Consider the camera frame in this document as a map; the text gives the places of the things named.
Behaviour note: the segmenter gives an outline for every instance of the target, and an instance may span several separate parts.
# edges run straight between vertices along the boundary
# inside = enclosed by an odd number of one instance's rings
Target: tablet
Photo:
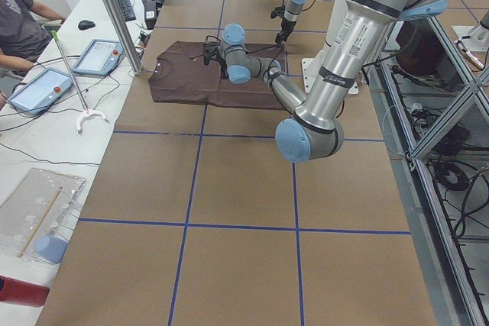
[[[123,52],[118,41],[92,40],[72,71],[84,76],[107,76],[118,65]]]
[[[70,76],[46,68],[28,84],[8,97],[7,102],[19,112],[37,115],[47,110],[73,84]]]

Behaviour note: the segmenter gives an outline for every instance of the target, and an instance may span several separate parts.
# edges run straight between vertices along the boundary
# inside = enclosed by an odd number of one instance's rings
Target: wooden stick
[[[36,223],[36,225],[32,229],[32,233],[29,235],[29,237],[26,240],[24,246],[19,250],[19,253],[18,253],[17,257],[22,257],[24,255],[24,252],[29,247],[29,244],[31,243],[31,241],[34,238],[34,236],[36,235],[37,230],[39,229],[40,225],[43,223],[44,219],[46,219],[47,213],[49,213],[49,210],[51,210],[51,208],[53,207],[54,202],[58,199],[58,196],[60,195],[60,193],[61,193],[62,190],[63,190],[63,187],[62,186],[58,187],[58,190],[56,191],[56,194],[54,194],[54,197],[51,199],[49,205],[47,206],[46,210],[43,213],[43,216],[40,217],[39,221]]]

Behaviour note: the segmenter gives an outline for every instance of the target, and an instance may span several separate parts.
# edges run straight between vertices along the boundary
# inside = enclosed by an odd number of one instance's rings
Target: red cylinder
[[[49,288],[0,275],[0,302],[41,307]]]

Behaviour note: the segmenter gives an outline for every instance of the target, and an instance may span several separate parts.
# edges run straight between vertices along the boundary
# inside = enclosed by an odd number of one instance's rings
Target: dark shirt
[[[5,55],[40,55],[51,36],[32,17],[34,0],[0,0],[0,48]]]

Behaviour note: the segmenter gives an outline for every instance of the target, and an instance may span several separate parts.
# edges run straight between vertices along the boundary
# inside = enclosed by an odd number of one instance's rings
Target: brown cloth
[[[263,44],[247,44],[248,51],[259,50]],[[273,48],[253,53],[253,56],[277,56]],[[203,42],[174,42],[157,58],[156,69],[149,80],[155,102],[195,103],[238,108],[262,108],[282,110],[275,95],[260,79],[235,85],[221,79],[221,67],[217,62],[203,64]],[[284,65],[283,52],[276,58]]]

